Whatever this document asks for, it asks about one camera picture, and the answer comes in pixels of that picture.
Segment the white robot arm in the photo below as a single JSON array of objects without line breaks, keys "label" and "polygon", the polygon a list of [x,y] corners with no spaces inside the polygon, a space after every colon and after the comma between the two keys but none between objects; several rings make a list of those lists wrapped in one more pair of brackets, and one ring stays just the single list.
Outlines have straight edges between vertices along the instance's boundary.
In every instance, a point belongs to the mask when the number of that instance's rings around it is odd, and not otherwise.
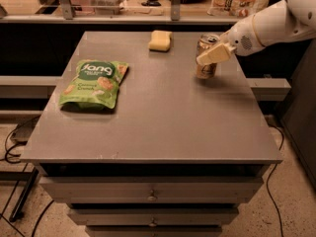
[{"label": "white robot arm", "polygon": [[219,42],[197,57],[199,65],[226,61],[235,53],[248,56],[279,42],[316,36],[316,0],[280,0],[239,20]]}]

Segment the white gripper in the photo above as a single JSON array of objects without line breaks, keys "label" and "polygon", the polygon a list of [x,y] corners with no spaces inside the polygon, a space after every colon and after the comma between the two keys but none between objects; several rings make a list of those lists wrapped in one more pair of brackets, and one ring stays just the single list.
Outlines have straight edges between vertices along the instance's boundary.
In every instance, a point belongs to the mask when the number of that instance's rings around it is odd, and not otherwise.
[{"label": "white gripper", "polygon": [[199,65],[226,61],[234,50],[237,55],[248,56],[264,49],[256,31],[254,17],[247,17],[238,21],[228,32],[222,33],[219,40],[220,43],[197,57]]}]

